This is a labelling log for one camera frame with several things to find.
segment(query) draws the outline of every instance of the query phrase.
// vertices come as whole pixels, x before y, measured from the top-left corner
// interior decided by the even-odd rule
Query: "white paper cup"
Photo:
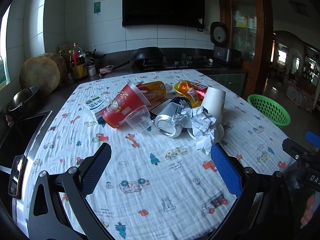
[[[215,117],[218,123],[221,123],[225,100],[225,91],[216,88],[208,88],[207,92],[204,95],[201,106],[207,109],[208,113]]]

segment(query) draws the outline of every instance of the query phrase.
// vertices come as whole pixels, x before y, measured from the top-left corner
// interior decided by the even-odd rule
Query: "milk carton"
[[[108,103],[100,98],[100,97],[93,97],[92,99],[87,100],[83,103],[85,106],[85,111],[87,114],[94,117],[94,119],[100,124],[104,122],[102,116],[102,112],[107,108]]]

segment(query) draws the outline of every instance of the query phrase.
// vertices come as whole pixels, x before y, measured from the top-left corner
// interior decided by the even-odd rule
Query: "stainless steel bowl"
[[[39,104],[39,87],[25,88],[17,93],[9,107],[12,117],[21,118],[31,114]]]

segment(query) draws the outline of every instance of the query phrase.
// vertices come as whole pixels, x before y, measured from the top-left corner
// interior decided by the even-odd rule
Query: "green cabinet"
[[[217,81],[219,84],[225,86],[230,89],[232,92],[237,95],[241,95],[245,74],[216,74],[216,75],[206,75],[211,79]]]

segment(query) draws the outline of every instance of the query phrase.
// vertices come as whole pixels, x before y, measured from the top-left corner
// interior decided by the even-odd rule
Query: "white patterned tablecloth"
[[[228,192],[210,156],[196,151],[195,141],[187,132],[167,138],[152,126],[137,134],[128,125],[120,129],[98,125],[84,113],[82,103],[88,98],[100,96],[111,102],[129,79],[133,83],[161,80],[171,84],[190,80],[226,91],[222,118],[225,134],[221,141],[225,151],[243,166],[264,174],[284,171],[293,162],[282,150],[287,136],[278,127],[245,100],[196,70],[106,78],[79,85],[44,136],[28,180],[26,219],[39,172],[57,174],[79,166],[105,140],[112,149],[111,160],[86,199],[115,239],[194,239],[214,230],[223,220],[236,198]],[[167,160],[168,151],[179,155]],[[126,181],[131,186],[129,191],[124,189]],[[72,226],[83,232],[67,196],[61,194],[61,198]]]

